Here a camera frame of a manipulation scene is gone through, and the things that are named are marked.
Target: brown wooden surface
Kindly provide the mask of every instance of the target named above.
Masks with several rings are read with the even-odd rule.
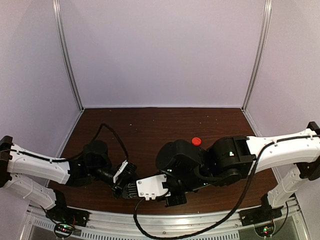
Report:
[[[202,138],[202,147],[210,147],[217,139],[225,136],[253,135],[240,109],[226,108],[112,108],[86,109],[63,152],[70,157],[82,150],[96,133],[100,123],[112,126],[126,145],[130,162],[138,166],[141,178],[153,175],[157,169],[155,158],[159,149],[176,139],[190,141]],[[124,159],[117,140],[103,129],[100,140],[107,142],[113,166]],[[208,186],[198,193],[187,194],[187,204],[166,208],[164,202],[143,202],[141,214],[187,214],[207,213],[231,209],[243,191],[245,180],[227,187]],[[260,204],[260,198],[276,186],[271,169],[259,172],[241,207]],[[64,192],[68,205],[89,210],[132,214],[137,200],[113,199],[110,187],[100,181],[91,185],[72,188],[50,184],[53,189]]]

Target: white panel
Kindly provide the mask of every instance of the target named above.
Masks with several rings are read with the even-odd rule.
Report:
[[[78,111],[51,0],[0,2],[0,138],[55,156]],[[1,239],[17,239],[28,201],[0,189]]]
[[[240,107],[264,0],[61,0],[85,107]]]
[[[248,107],[263,136],[320,124],[320,2],[273,1],[261,69]],[[290,166],[279,169],[282,176]],[[311,235],[320,235],[320,179],[297,192]]]

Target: red knob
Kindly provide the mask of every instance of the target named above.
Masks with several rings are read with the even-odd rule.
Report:
[[[202,144],[202,140],[200,137],[194,137],[194,138],[192,138],[191,143],[198,147]]]

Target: white enclosure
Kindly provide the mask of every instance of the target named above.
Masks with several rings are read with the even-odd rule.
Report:
[[[84,107],[241,107],[264,0],[60,1]]]
[[[248,105],[262,136],[320,124],[320,2],[273,1],[261,68]],[[290,166],[279,167],[284,177]],[[320,235],[320,179],[297,192],[312,240]]]
[[[274,0],[264,32],[266,3],[1,1],[0,138],[59,155],[80,115],[74,96],[85,108],[241,108],[249,99],[244,112],[261,136],[320,124],[320,2]],[[320,180],[297,198],[316,240]],[[0,189],[1,238],[17,239],[28,204]]]
[[[52,2],[1,1],[0,22],[0,138],[10,135],[28,150],[55,156],[79,112]],[[28,204],[0,188],[1,239],[17,239]]]

